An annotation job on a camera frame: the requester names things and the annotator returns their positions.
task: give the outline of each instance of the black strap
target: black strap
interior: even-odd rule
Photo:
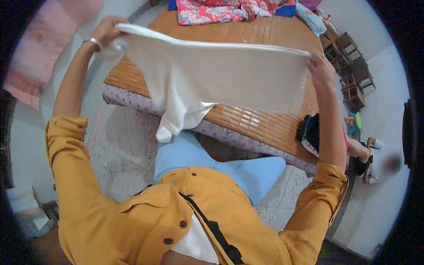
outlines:
[[[244,262],[241,260],[241,253],[240,251],[234,247],[233,245],[228,244],[227,240],[225,239],[224,235],[222,234],[221,230],[219,229],[218,223],[214,221],[209,221],[206,216],[202,213],[202,211],[199,209],[197,204],[188,196],[182,194],[179,192],[179,194],[188,201],[191,205],[193,205],[194,209],[200,214],[203,221],[206,223],[206,225],[209,227],[209,229],[212,231],[213,235],[215,236],[218,243],[221,245],[221,247],[224,249],[227,256],[231,259],[231,261],[235,265],[244,264]]]
[[[137,195],[139,195],[140,193],[142,193],[144,190],[141,190],[139,193],[137,193],[137,194],[134,194],[134,196],[137,196]]]

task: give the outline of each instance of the person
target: person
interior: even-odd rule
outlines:
[[[396,175],[402,166],[402,156],[378,139],[367,143],[347,138],[347,154],[353,157],[353,170],[362,176],[364,184],[376,184]]]
[[[118,17],[103,19],[75,53],[46,125],[47,157],[56,182],[59,242],[73,264],[315,264],[347,190],[346,146],[334,91],[335,70],[321,53],[307,64],[320,110],[320,157],[283,231],[259,218],[281,158],[211,163],[182,132],[160,146],[155,185],[118,203],[101,194],[84,144],[81,95],[91,56],[122,35]]]

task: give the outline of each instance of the tiled floor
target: tiled floor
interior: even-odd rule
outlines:
[[[145,10],[134,23],[147,26],[166,6],[167,1],[163,1]],[[123,201],[153,183],[155,134],[160,119],[103,102],[103,79],[118,61],[94,63],[98,65],[84,87],[81,113],[89,118],[85,142],[101,190],[106,196]],[[255,206],[259,216],[274,229],[284,229],[297,197],[310,182],[304,171],[288,165],[267,196]]]

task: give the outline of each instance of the bracelet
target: bracelet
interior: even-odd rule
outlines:
[[[92,42],[92,43],[94,43],[94,44],[96,44],[96,46],[97,46],[97,48],[99,48],[99,51],[101,51],[102,50],[102,44],[101,44],[101,42],[100,41],[98,41],[98,40],[96,40],[95,38],[90,38],[90,37],[88,37],[86,40],[84,40],[82,43],[84,43],[84,42]]]

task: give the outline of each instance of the white wall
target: white wall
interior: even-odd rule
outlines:
[[[402,120],[409,98],[402,61],[394,44],[367,61],[377,87],[365,98],[361,118],[361,140],[378,138],[402,152]],[[346,212],[333,239],[369,258],[373,249],[383,243],[402,206],[409,169],[401,171],[386,183],[365,185],[357,178]]]
[[[365,60],[392,44],[385,26],[366,0],[323,0],[318,8],[331,15],[340,35],[349,34]]]
[[[100,13],[86,21],[59,56],[52,78],[40,99],[39,110],[17,102],[11,126],[12,178],[15,187],[32,185],[42,203],[52,201],[56,194],[45,151],[44,128],[52,116],[54,100],[66,69],[81,45],[103,18],[114,15],[129,17],[146,0],[103,0]]]

